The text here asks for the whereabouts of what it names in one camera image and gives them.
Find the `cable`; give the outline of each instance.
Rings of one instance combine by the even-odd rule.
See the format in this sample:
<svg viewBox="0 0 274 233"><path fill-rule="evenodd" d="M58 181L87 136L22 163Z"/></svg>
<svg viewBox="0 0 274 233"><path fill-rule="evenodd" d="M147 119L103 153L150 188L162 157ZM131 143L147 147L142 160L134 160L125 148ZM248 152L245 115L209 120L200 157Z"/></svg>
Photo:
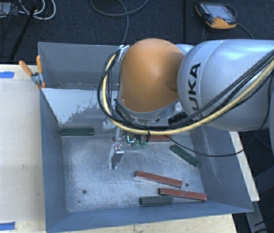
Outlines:
<svg viewBox="0 0 274 233"><path fill-rule="evenodd" d="M20 12L20 13L23 13L23 14L29 15L30 12L29 12L29 11L26 9L26 7L23 5L22 1L21 1L21 0L18 0L18 1L19 1L19 3L20 3L20 6L21 6L21 7L23 8L23 10L25 11L25 12L23 12L23 11L19 11L19 12ZM34 17L35 19L38 19L38 20L49 20L49 19L52 19L52 18L56 15L56 4L55 4L55 1L54 1L54 0L50 0L50 1L52 2L52 5L53 5L53 13L52 13L52 15L50 15L49 17L38 17L37 15L40 14L40 13L42 13L42 12L44 11L44 9L45 9L45 0L41 0L41 1L42 1L42 3L43 3L42 9L39 10L39 11L37 11L37 12L34 12L33 17Z"/></svg>
<svg viewBox="0 0 274 233"><path fill-rule="evenodd" d="M106 82L108 77L108 71L109 67L111 66L111 63L114 61L116 54L112 56L112 58L109 60L106 68L105 68L105 75L102 81L100 81L99 84L101 84L101 90L102 90L102 100L103 100L103 107L102 110L107 116L110 118L112 117L110 109L108 107L107 98L106 98ZM189 126L181 127L174 130L167 130L167 131L155 131L155 130L140 130L132 127L127 127L126 125L123 125L121 123L118 123L117 121L111 119L111 121L119 128L121 128L124 131L130 132L130 133L136 133L136 134L151 134L151 135L166 135L166 134L176 134L184 131L189 131L194 128L200 127L204 124L209 123L210 121L216 119L217 117L223 115L227 111L229 111L231 108L233 108L239 101L241 101L244 97L246 97L260 82L263 81L263 79L274 69L274 59L272 62L266 67L266 69L240 94L237 98L235 98L233 101L225 105L223 108L218 110L217 112L201 119L200 121L193 123ZM98 99L100 99L100 86L98 87Z"/></svg>
<svg viewBox="0 0 274 233"><path fill-rule="evenodd" d="M105 13L101 10L98 10L94 4L93 4L93 0L90 0L90 4L91 6L93 7L94 10L96 10L97 12L101 13L102 15L105 15L105 16L109 16L109 17L122 17L122 16L126 16L126 19L127 19L127 25L126 25L126 30L125 30L125 35L124 35L124 38L123 38L123 41L121 43L121 45L124 44L125 40L126 40L126 36L127 36L127 32L128 32L128 28L129 28L129 15L141 10L144 6L146 6L147 2L149 0L146 0L144 4L142 4L139 8L135 9L135 10L132 10L132 11L127 11L127 8L126 6L124 5L124 3L121 1L121 0L117 0L124 8L125 10L125 13L121 13L121 14L109 14L109 13Z"/></svg>
<svg viewBox="0 0 274 233"><path fill-rule="evenodd" d="M244 149L242 149L242 150L240 150L240 151L238 151L238 152L235 152L235 153L231 153L231 154L222 154L222 155L204 154L204 153L197 152L197 151L195 151L195 150L193 150L193 149L190 149L190 148L188 148L188 147L186 147L186 146L184 146L184 145L178 143L177 141L175 141L174 139L172 139L171 137L169 137L169 136L167 136L167 135L165 135L165 137L167 137L168 139L170 139L171 141L173 141L175 144L179 145L180 147L182 147L182 148L184 148L184 149L186 149L186 150L189 150L189 151L191 151L191 152L193 152L193 153L196 153L196 154L199 154L199 155L202 155L202 156L206 156L206 157L228 157L228 156L237 155L237 154L239 154L239 153L241 153L241 152L244 151Z"/></svg>
<svg viewBox="0 0 274 233"><path fill-rule="evenodd" d="M242 100L240 103L238 103L236 106L235 106L235 108L236 107L238 107L238 106L240 106L240 105L242 105L244 102L246 102L248 99L250 99L255 93L257 93L261 88L262 88L262 86L269 80L269 79L271 79L271 81L270 81L270 83L269 83L269 85L272 83L272 80L273 80L273 77L274 77L274 70L272 71L272 73L261 83L261 85L259 86L259 88L258 89L256 89L250 96L248 96L246 99L244 99L244 100Z"/></svg>
<svg viewBox="0 0 274 233"><path fill-rule="evenodd" d="M241 83L246 84L247 82L249 82L254 76L256 76L262 69L265 68L265 66L267 66L269 64L270 61L272 61L272 58L274 56L274 50L271 51L268 55L266 55L265 57L263 57L259 62L257 62L256 64L254 64L250 69L248 69L246 72L244 72L238 79L236 79L232 84L230 84L224 91L222 91L219 95L217 95L215 98L213 98L210 102L208 102L206 105L204 105L202 108L200 108L198 111L196 111L195 113L191 114L190 116L186 117L185 120L182 120L179 123L174 123L175 125L177 124L187 124L189 123L194 117L200 115L201 113L203 113L205 110L209 109L212 105L214 105L217 101L219 101L219 99L221 99L224 95L226 95L228 92L230 92L232 89L234 89L236 86L236 89L234 90L234 93L236 94L240 88L242 88L242 86L240 86ZM232 99L232 96L228 97L225 100L225 103L229 102ZM242 104L246 99L242 100L241 102L239 102L237 105L235 105L235 107L239 106L240 104ZM214 111L212 111L211 113L217 111L219 109L219 107L217 107Z"/></svg>
<svg viewBox="0 0 274 233"><path fill-rule="evenodd" d="M274 73L272 74L272 77L271 77L271 81L269 82L269 86L268 86L268 101L270 102L271 100L271 84L272 84L272 80L274 78ZM269 111L270 111L270 103L268 103L268 107L267 107L267 113L266 113L266 116L264 118L264 121L262 123L262 125L259 127L258 129L258 132L264 127L266 121L267 121L267 118L269 116ZM246 148L253 142L253 140L256 138L257 135L254 135L251 140L246 144Z"/></svg>
<svg viewBox="0 0 274 233"><path fill-rule="evenodd" d="M17 11L11 11L9 13L6 13L3 10L0 10L0 12L3 12L4 15L0 16L0 18L6 18L9 14L12 14L12 16L10 17L10 20L12 20L13 22L15 22L16 24L20 25L20 26L24 26L24 23L18 21L17 19L15 19L15 15L17 14Z"/></svg>
<svg viewBox="0 0 274 233"><path fill-rule="evenodd" d="M149 0L146 0L145 3L142 4L142 5L141 5L139 8L137 8L137 9L134 9L134 10L129 11L129 12L121 13L121 14L109 14L109 13L105 13L105 12L103 12L103 11L101 11L101 10L98 10L98 9L93 5L92 0L90 0L90 3L91 3L91 5L92 5L93 9L95 9L97 12L99 12L99 13L105 15L105 16L110 16L110 17L121 17L121 16L126 16L126 15L133 14L133 13L135 13L135 12L141 10L141 9L147 4L148 1L149 1Z"/></svg>
<svg viewBox="0 0 274 233"><path fill-rule="evenodd" d="M31 7L30 14L29 14L29 16L26 20L25 26L22 28L21 33L20 33L19 37L17 38L17 41L14 44L13 50L11 51L11 54L10 54L9 62L13 61L13 59L16 55L16 52L17 52L17 50L20 46L20 43L21 43L21 41L22 41L26 31L27 31L27 28L28 28L28 26L29 26L29 24L30 24L30 22L33 18L33 14L34 14L35 10L37 9L37 6L38 6L38 3L39 3L40 0L32 0L32 1L33 1L33 5Z"/></svg>
<svg viewBox="0 0 274 233"><path fill-rule="evenodd" d="M229 4L224 4L224 6L227 6L227 7L231 8L234 11L234 13L235 13L234 18L237 17L238 13L237 13L237 11L236 11L236 9L234 7L230 6ZM243 25L241 25L238 22L237 22L237 25L239 25L240 27L242 27L250 35L250 37L252 39L254 39L253 35Z"/></svg>
<svg viewBox="0 0 274 233"><path fill-rule="evenodd" d="M235 13L234 18L237 17L238 13L237 13L237 11L235 10L234 7L232 7L232 6L228 5L228 4L224 4L224 6L231 8L234 11L234 13ZM248 33L248 35L251 37L251 39L254 39L253 35L243 25L241 25L238 22L237 22L237 25L239 25L242 29L244 29ZM207 40L206 39L206 26L204 26L204 28L202 30L202 41L206 41L206 40Z"/></svg>

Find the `yellow cable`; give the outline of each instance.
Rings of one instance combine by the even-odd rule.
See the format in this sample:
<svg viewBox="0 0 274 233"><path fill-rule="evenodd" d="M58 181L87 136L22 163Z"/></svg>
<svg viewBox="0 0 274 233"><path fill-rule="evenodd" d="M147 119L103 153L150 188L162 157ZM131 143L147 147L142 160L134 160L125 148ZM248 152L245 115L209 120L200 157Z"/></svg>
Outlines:
<svg viewBox="0 0 274 233"><path fill-rule="evenodd" d="M106 70L109 68L112 60L114 59L115 55L110 59L110 61L107 64ZM130 127L127 127L125 125L122 125L114 120L111 119L111 121L120 129L130 132L130 133L135 133L135 134L150 134L150 135L166 135L166 134L177 134L181 133L184 131L190 131L192 129L195 129L197 127L200 127L206 123L209 123L212 120L215 120L219 116L223 115L230 109L232 109L240 100L242 100L245 96L247 96L262 80L274 69L274 59L273 61L267 66L267 68L234 100L232 100L230 103L225 105L222 109L218 110L217 112L201 119L200 121L193 123L189 126L185 126L182 128L178 129L173 129L173 130L166 130L166 131L155 131L155 130L138 130L138 129L133 129ZM107 103L107 98L106 98L106 83L107 83L107 77L106 75L102 81L102 100L103 100L103 106L105 107L105 110L111 115L111 112L108 107Z"/></svg>

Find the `red wooden block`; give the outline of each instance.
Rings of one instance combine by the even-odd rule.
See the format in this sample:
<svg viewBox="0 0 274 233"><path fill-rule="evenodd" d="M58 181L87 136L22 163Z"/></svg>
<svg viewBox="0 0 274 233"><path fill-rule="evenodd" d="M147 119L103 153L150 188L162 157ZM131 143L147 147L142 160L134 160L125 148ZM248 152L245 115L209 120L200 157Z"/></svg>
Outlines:
<svg viewBox="0 0 274 233"><path fill-rule="evenodd" d="M161 195L171 195L174 197L184 198L184 199L201 200L201 201L207 200L206 194L198 193L198 192L187 192L187 191L179 191L174 189L160 188L159 193Z"/></svg>
<svg viewBox="0 0 274 233"><path fill-rule="evenodd" d="M170 142L171 140L164 135L151 135L150 142Z"/></svg>
<svg viewBox="0 0 274 233"><path fill-rule="evenodd" d="M175 186L175 187L182 187L182 185L183 185L182 181L167 178L167 177L160 176L160 175L156 175L153 173L142 172L142 171L136 171L135 177L144 179L144 180L148 180L148 181L152 181L152 182L156 182L156 183L160 183L160 184L171 185L171 186Z"/></svg>

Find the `white cable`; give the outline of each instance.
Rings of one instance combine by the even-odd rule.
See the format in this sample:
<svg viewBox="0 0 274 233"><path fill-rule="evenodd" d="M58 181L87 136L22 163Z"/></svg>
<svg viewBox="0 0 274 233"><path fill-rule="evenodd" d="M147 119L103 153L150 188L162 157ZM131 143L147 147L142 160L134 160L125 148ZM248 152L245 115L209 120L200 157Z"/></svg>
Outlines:
<svg viewBox="0 0 274 233"><path fill-rule="evenodd" d="M25 12L23 12L23 11L19 11L19 12L20 12L20 13L23 13L23 14L29 15L30 12L29 12L29 11L26 9L26 7L23 5L22 1L21 1L21 0L18 0L18 1L19 1L19 3L20 3L20 6L21 6L21 7L23 8L23 10L25 11ZM37 15L37 14L39 14L39 13L41 13L41 12L44 11L44 9L45 9L45 1L42 0L42 3L43 3L42 9L41 9L40 11L38 11L38 12L35 12L34 15Z"/></svg>
<svg viewBox="0 0 274 233"><path fill-rule="evenodd" d="M29 12L29 11L25 8L25 6L22 4L21 0L18 0L18 1L19 1L19 3L20 3L21 7L22 7L22 8L24 9L24 11L26 12L25 14L29 15L30 12ZM54 0L51 0L51 2L52 2L52 4L53 4L53 9L54 9L52 15L50 15L49 17L38 17L38 16L36 16L37 14L43 12L44 9L45 9L45 1L42 0L43 8L42 8L40 11L34 13L34 14L33 14L33 17L34 17L35 19L38 19L38 20L49 20L49 19L52 19L52 18L55 16L55 14L56 14L56 4L55 4L55 1L54 1Z"/></svg>

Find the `gray bin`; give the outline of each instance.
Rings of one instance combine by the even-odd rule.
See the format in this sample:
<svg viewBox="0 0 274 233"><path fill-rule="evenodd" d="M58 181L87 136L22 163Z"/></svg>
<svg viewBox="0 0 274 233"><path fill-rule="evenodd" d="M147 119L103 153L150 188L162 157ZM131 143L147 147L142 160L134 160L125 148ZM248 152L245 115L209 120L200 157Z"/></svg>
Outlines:
<svg viewBox="0 0 274 233"><path fill-rule="evenodd" d="M196 155L193 167L169 150L172 142L151 143L145 150L123 143L125 151L117 169L109 169L108 158L116 129L103 130L105 115L84 107L67 121L58 121L65 101L95 92L108 56L116 46L60 43L38 44L47 88L41 89L41 134L45 191L46 230L66 232L141 224L200 216L253 211L237 156L222 158ZM113 89L118 88L119 63L113 71ZM61 136L64 127L93 127L95 135ZM200 127L174 139L204 154L234 153L229 132ZM142 207L139 197L157 195L168 187L133 177L135 171L153 172L182 179L189 186L180 190L207 194L200 202L175 198L174 203Z"/></svg>

